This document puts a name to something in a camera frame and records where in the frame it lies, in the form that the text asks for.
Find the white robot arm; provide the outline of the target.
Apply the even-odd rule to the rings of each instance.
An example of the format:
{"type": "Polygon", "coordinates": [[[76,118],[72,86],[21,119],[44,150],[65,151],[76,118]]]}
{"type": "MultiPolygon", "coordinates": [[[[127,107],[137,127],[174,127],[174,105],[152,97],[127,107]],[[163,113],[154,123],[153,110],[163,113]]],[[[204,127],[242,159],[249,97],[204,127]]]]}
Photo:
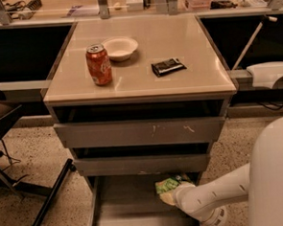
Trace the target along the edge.
{"type": "Polygon", "coordinates": [[[214,181],[195,186],[185,175],[155,184],[160,199],[206,226],[224,226],[226,206],[248,203],[248,226],[283,226],[283,117],[264,128],[251,160],[214,181]]]}

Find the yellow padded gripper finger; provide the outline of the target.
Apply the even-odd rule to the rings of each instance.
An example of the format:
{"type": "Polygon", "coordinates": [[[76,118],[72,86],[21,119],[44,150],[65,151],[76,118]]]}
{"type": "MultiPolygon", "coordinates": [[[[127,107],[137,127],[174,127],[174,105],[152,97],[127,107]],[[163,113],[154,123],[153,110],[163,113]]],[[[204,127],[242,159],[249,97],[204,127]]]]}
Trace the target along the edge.
{"type": "Polygon", "coordinates": [[[163,203],[169,204],[171,206],[175,206],[173,193],[171,191],[164,192],[159,197],[163,203]]]}

